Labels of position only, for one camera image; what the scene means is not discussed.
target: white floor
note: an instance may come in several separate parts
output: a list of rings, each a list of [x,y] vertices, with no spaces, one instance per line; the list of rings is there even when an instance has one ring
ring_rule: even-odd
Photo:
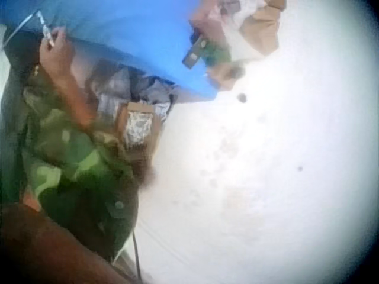
[[[140,194],[146,280],[336,283],[360,261],[378,224],[378,34],[347,2],[288,0],[275,54],[175,106]]]

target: hand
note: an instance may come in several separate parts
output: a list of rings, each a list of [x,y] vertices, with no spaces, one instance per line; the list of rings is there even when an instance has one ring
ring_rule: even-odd
[[[71,63],[75,54],[72,43],[67,39],[64,28],[52,31],[55,45],[52,47],[48,39],[42,39],[40,46],[40,63],[55,85],[60,85],[72,77]]]

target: camouflage clothing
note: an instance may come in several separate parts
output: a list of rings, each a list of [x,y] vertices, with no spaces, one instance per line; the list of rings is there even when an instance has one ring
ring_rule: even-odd
[[[130,153],[112,127],[83,132],[41,73],[24,89],[27,183],[46,214],[109,261],[137,216],[137,181]]]

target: cable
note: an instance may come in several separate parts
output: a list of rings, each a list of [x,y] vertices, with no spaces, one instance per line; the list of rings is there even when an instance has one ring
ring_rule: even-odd
[[[20,25],[18,25],[18,27],[13,31],[13,33],[11,33],[11,35],[7,38],[7,40],[5,40],[4,44],[1,46],[0,48],[0,53],[4,50],[4,48],[7,46],[7,44],[10,42],[10,40],[16,35],[16,33],[18,33],[20,31],[20,29],[23,28],[23,26],[25,26],[31,19],[32,17],[36,14],[36,12],[30,14],[29,16],[27,16],[22,22]]]
[[[137,240],[136,240],[136,235],[134,232],[133,232],[133,245],[134,245],[134,254],[136,257],[137,277],[138,277],[138,280],[141,281],[141,283],[142,283],[140,257],[138,255]]]

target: brown skin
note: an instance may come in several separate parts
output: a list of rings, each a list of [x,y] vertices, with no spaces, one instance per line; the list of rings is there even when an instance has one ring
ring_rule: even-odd
[[[41,42],[41,66],[59,90],[72,118],[83,129],[88,129],[96,113],[86,103],[85,97],[71,73],[71,64],[75,55],[73,45],[67,39],[64,28],[54,29],[52,36],[55,38],[54,47],[51,47],[45,38]]]

